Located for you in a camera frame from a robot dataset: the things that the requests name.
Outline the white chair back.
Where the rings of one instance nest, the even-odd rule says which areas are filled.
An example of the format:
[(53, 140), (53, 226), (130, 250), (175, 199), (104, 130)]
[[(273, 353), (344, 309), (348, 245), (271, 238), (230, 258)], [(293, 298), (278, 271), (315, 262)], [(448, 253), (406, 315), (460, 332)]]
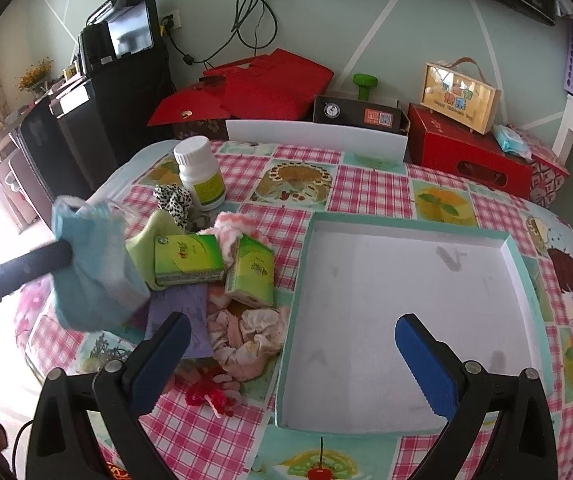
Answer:
[(407, 148), (407, 138), (401, 134), (317, 122), (229, 119), (226, 127), (234, 142), (322, 148), (396, 162), (404, 160)]

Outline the green tissue pack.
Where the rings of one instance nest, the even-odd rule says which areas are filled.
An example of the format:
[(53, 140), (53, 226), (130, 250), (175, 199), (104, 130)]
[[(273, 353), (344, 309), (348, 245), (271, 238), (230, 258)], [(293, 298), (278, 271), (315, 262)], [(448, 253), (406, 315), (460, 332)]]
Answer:
[(175, 234), (154, 240), (154, 278), (158, 286), (220, 282), (224, 258), (214, 235)]
[(227, 274), (224, 293), (250, 308), (272, 308), (273, 278), (273, 251), (255, 238), (243, 235), (236, 242), (236, 258)]

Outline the pink white fuzzy sock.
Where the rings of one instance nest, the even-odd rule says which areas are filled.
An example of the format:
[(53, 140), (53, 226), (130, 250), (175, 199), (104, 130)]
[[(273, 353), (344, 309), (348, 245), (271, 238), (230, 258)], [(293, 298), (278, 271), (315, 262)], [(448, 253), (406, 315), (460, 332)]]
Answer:
[(270, 245), (268, 237), (258, 228), (253, 214), (241, 214), (241, 212), (221, 211), (216, 217), (214, 225), (198, 231), (198, 234), (216, 237), (222, 260), (224, 260), (227, 269), (234, 263), (236, 242), (243, 235), (252, 237), (266, 246)]

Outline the white pill bottle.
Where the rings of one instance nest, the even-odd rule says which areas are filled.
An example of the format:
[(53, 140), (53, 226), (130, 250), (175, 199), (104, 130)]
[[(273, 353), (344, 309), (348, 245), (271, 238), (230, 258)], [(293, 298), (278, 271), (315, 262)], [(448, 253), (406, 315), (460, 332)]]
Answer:
[(172, 151), (176, 159), (180, 181), (191, 193), (195, 206), (210, 211), (222, 204), (226, 185), (219, 162), (206, 136), (189, 136)]

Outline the green dumbbell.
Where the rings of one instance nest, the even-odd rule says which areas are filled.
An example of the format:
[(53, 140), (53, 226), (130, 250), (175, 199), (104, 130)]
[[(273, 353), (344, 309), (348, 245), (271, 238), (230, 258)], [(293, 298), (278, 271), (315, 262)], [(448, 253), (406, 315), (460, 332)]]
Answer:
[(367, 102), (369, 100), (371, 90), (378, 87), (379, 79), (368, 74), (354, 74), (353, 84), (355, 84), (358, 89), (357, 99), (359, 101)]

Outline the red flat gift bags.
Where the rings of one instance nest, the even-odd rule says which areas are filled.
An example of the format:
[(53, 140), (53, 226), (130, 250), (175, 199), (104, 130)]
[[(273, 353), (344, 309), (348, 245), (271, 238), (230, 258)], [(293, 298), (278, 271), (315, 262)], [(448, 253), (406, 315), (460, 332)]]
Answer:
[(333, 70), (287, 50), (210, 68), (164, 99), (148, 125), (211, 119), (301, 120), (326, 92)]

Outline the blue face mask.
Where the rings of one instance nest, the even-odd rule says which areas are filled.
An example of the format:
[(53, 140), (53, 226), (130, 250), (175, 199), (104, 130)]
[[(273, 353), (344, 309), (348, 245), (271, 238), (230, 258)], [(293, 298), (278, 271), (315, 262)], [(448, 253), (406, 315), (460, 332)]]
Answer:
[(70, 244), (72, 262), (53, 273), (54, 310), (68, 330), (116, 330), (150, 299), (150, 291), (126, 248), (127, 222), (107, 202), (58, 197), (52, 231)]

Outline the blue wet wipes pack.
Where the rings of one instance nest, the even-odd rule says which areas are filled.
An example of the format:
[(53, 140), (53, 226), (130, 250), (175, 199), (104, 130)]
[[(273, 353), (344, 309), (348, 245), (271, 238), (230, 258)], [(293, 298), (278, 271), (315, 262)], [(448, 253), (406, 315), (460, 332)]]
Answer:
[(493, 125), (492, 134), (504, 153), (526, 160), (532, 159), (529, 144), (512, 128), (504, 125)]

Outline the pink floral cloth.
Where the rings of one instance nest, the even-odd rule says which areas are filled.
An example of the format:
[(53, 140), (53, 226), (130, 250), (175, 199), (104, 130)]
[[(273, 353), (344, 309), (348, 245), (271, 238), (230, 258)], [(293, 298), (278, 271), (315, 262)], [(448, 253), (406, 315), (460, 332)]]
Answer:
[(262, 375), (270, 358), (284, 345), (289, 307), (250, 309), (240, 315), (221, 310), (207, 318), (214, 359), (238, 382)]

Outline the white tray with teal rim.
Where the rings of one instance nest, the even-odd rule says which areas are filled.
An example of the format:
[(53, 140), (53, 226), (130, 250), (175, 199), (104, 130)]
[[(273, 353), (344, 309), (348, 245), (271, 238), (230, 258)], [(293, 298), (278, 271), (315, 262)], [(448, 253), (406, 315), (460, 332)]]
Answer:
[(276, 392), (280, 428), (422, 434), (454, 416), (472, 363), (553, 389), (544, 318), (507, 233), (316, 212)]

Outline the black box with labels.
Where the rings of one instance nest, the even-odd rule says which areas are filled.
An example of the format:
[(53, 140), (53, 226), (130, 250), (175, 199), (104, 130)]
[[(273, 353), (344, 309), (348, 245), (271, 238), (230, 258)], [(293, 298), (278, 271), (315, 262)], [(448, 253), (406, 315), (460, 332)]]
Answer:
[(407, 136), (410, 128), (409, 119), (400, 108), (337, 96), (317, 96), (313, 122), (385, 131), (402, 136)]

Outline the checkered picture tablecloth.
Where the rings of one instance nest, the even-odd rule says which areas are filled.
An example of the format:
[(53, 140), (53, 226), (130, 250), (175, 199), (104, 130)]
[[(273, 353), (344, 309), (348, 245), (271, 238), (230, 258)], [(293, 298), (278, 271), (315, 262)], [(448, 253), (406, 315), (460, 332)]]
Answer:
[[(127, 214), (127, 237), (136, 236), (158, 209), (154, 184), (180, 183), (169, 142), (146, 148), (100, 188), (99, 200), (115, 200)], [(464, 177), (413, 164), (349, 152), (282, 144), (212, 142), (226, 185), (222, 211), (252, 218), (274, 253), (278, 308), (290, 304), (305, 234), (315, 211), (416, 219), (508, 233), (522, 255), (541, 305), (552, 357), (549, 396), (557, 433), (560, 479), (573, 479), (573, 230), (554, 212)], [(53, 367), (69, 372), (87, 358), (117, 356), (134, 347), (125, 335), (66, 330), (54, 313), (51, 278), (26, 285), (16, 317), (16, 342), (39, 378)], [(190, 408), (180, 379), (162, 407), (144, 416), (153, 438), (178, 478), (260, 479), (261, 458), (286, 433), (273, 425), (277, 356), (262, 375), (244, 382), (242, 404), (217, 418), (206, 405)]]

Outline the leopard print scrunchie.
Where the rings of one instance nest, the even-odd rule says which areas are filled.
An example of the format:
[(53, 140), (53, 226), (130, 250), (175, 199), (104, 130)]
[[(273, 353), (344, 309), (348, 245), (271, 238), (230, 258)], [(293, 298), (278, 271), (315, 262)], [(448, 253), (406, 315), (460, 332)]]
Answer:
[(190, 224), (190, 212), (193, 207), (192, 195), (177, 184), (159, 184), (154, 188), (153, 195), (157, 207), (168, 212), (177, 226), (187, 230)]

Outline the red white scrunchie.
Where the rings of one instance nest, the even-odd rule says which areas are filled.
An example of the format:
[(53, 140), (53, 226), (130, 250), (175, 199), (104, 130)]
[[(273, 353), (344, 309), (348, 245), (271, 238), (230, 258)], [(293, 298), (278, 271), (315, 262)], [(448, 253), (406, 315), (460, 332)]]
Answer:
[(198, 367), (187, 381), (186, 402), (192, 408), (205, 405), (218, 417), (231, 417), (241, 401), (241, 385), (220, 366)]

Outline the yellow flower bouquet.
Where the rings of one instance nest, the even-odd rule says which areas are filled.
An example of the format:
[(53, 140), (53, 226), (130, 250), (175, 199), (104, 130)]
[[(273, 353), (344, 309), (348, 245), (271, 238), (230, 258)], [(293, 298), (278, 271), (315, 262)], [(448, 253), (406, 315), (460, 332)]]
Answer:
[(30, 90), (34, 88), (36, 84), (40, 84), (41, 81), (48, 79), (52, 64), (51, 58), (42, 58), (37, 64), (29, 66), (18, 81), (17, 88), (21, 91)]

